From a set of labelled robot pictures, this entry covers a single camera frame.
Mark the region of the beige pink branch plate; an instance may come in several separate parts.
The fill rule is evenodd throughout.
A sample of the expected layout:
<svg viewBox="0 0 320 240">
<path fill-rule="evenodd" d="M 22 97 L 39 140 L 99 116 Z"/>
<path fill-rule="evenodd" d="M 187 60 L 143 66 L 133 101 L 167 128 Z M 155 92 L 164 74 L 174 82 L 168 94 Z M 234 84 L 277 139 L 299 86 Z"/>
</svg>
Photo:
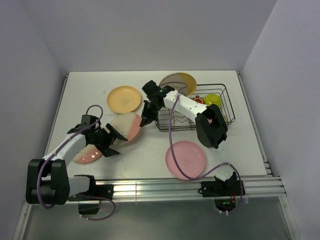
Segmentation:
<svg viewBox="0 0 320 240">
<path fill-rule="evenodd" d="M 133 112 L 120 114 L 113 119 L 110 124 L 127 139 L 127 141 L 116 139 L 114 145 L 124 145 L 133 140 L 141 129 L 141 120 L 141 117 Z"/>
</svg>

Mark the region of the large pink white plate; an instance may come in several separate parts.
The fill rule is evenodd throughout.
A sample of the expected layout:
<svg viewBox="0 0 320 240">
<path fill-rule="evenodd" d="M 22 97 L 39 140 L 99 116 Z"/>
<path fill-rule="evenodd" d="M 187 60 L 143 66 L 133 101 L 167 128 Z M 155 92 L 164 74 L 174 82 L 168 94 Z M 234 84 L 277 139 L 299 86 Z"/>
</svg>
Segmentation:
<svg viewBox="0 0 320 240">
<path fill-rule="evenodd" d="M 75 155 L 73 162 L 82 165 L 90 164 L 98 160 L 101 156 L 102 153 L 94 145 L 89 144 Z"/>
</svg>

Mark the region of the beige yellow branch plate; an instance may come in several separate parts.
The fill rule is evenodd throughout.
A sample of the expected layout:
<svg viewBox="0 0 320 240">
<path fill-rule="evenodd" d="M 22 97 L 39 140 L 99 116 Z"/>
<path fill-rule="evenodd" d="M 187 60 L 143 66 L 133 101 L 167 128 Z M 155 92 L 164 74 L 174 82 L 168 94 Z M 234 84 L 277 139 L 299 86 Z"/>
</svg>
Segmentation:
<svg viewBox="0 0 320 240">
<path fill-rule="evenodd" d="M 180 93 L 186 97 L 190 97 L 194 94 L 197 88 L 196 79 L 185 72 L 176 72 L 167 75 L 165 78 L 161 80 L 159 86 L 165 87 L 170 86 L 175 90 L 180 90 Z"/>
</svg>

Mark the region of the red black mug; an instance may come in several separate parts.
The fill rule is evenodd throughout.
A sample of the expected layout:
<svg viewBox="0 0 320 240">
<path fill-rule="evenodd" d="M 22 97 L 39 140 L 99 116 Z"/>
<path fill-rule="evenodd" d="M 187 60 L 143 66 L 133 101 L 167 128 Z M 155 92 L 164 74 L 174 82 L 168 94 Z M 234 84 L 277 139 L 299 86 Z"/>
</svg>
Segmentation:
<svg viewBox="0 0 320 240">
<path fill-rule="evenodd" d="M 204 99 L 201 98 L 199 95 L 196 95 L 196 96 L 193 98 L 193 100 L 194 100 L 195 102 L 197 102 L 197 103 L 200 103 L 200 104 L 204 104 L 204 103 L 205 103 L 205 102 L 204 102 Z"/>
</svg>

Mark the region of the lime green bowl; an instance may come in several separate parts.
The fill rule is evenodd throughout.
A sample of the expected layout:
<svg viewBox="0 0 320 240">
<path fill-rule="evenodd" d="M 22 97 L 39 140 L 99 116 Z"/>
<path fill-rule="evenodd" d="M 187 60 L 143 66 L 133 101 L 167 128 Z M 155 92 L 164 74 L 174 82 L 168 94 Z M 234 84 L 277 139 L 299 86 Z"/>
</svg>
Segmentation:
<svg viewBox="0 0 320 240">
<path fill-rule="evenodd" d="M 207 94 L 203 98 L 203 102 L 208 106 L 211 106 L 212 104 L 214 104 L 214 105 L 218 106 L 219 108 L 222 107 L 222 99 L 219 95 L 217 95 L 215 93 Z"/>
</svg>

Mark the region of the speckled ceramic cup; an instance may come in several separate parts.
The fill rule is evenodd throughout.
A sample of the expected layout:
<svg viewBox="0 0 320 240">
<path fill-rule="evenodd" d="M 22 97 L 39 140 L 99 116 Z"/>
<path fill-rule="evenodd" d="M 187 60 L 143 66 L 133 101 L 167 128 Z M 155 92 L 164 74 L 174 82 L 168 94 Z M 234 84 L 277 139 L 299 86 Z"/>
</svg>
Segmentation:
<svg viewBox="0 0 320 240">
<path fill-rule="evenodd" d="M 223 117 L 225 123 L 227 124 L 227 123 L 228 123 L 228 118 L 227 118 L 227 116 L 223 113 L 223 114 L 222 114 L 222 117 Z"/>
</svg>

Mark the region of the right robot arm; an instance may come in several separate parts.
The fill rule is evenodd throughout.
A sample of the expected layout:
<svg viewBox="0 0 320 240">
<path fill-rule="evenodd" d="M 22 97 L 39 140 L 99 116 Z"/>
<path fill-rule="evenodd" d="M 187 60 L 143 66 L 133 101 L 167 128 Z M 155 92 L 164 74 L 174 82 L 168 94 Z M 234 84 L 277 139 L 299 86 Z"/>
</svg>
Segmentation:
<svg viewBox="0 0 320 240">
<path fill-rule="evenodd" d="M 222 195 L 229 194 L 236 184 L 242 184 L 238 171 L 229 162 L 222 162 L 209 170 L 208 172 L 196 176 L 188 174 L 183 168 L 181 157 L 187 157 L 188 160 L 194 160 L 194 155 L 188 156 L 184 151 L 178 153 L 176 143 L 172 141 L 172 118 L 174 111 L 182 114 L 195 123 L 196 135 L 199 142 L 208 149 L 216 149 L 223 153 L 226 148 L 228 126 L 223 118 L 219 107 L 215 104 L 206 105 L 196 102 L 183 94 L 181 91 L 187 87 L 181 83 L 182 87 L 178 90 L 169 85 L 158 86 L 153 80 L 147 82 L 142 90 L 146 94 L 147 100 L 144 101 L 141 114 L 140 126 L 144 127 L 158 120 L 158 112 L 163 108 L 170 109 L 168 134 L 170 156 L 179 171 L 187 180 L 200 180 L 207 177 L 212 172 L 222 168 L 223 172 L 215 175 L 216 189 Z"/>
</svg>

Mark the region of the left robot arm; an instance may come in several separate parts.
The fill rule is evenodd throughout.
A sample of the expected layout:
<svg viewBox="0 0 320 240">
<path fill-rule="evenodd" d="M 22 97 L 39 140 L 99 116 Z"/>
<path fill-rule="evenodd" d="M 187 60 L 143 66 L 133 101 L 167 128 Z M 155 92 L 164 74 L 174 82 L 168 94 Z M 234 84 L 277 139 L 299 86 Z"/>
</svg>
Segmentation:
<svg viewBox="0 0 320 240">
<path fill-rule="evenodd" d="M 78 194 L 86 200 L 95 198 L 98 193 L 95 177 L 88 174 L 69 177 L 67 166 L 87 145 L 94 145 L 106 158 L 118 155 L 119 152 L 110 147 L 115 140 L 128 139 L 111 124 L 102 128 L 97 117 L 85 115 L 51 153 L 29 162 L 25 192 L 27 203 L 50 209 L 65 204 L 69 197 Z"/>
</svg>

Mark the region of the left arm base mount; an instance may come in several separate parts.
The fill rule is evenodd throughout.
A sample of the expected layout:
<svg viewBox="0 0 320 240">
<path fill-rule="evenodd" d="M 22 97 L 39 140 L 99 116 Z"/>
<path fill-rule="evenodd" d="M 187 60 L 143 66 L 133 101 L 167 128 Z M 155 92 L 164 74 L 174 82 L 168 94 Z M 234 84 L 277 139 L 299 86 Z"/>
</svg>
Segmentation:
<svg viewBox="0 0 320 240">
<path fill-rule="evenodd" d="M 70 192 L 69 201 L 99 201 L 95 208 L 86 207 L 83 204 L 78 205 L 78 212 L 81 218 L 87 221 L 102 221 L 110 218 L 116 211 L 116 204 L 113 201 L 114 186 L 112 184 L 97 185 L 93 175 L 81 174 L 74 175 L 69 179 Z M 113 206 L 112 211 L 105 217 L 93 218 L 90 215 L 96 215 L 101 203 L 108 201 Z"/>
</svg>

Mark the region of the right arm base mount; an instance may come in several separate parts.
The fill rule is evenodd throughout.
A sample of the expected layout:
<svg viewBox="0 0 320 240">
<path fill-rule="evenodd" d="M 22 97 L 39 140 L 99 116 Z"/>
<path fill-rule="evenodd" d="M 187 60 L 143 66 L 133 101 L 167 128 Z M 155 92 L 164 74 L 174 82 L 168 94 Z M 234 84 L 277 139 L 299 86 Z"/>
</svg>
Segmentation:
<svg viewBox="0 0 320 240">
<path fill-rule="evenodd" d="M 202 181 L 198 193 L 204 198 L 214 198 L 214 205 L 219 214 L 228 216 L 234 212 L 245 196 L 245 186 L 233 172 L 225 181 L 214 177 L 214 181 Z"/>
</svg>

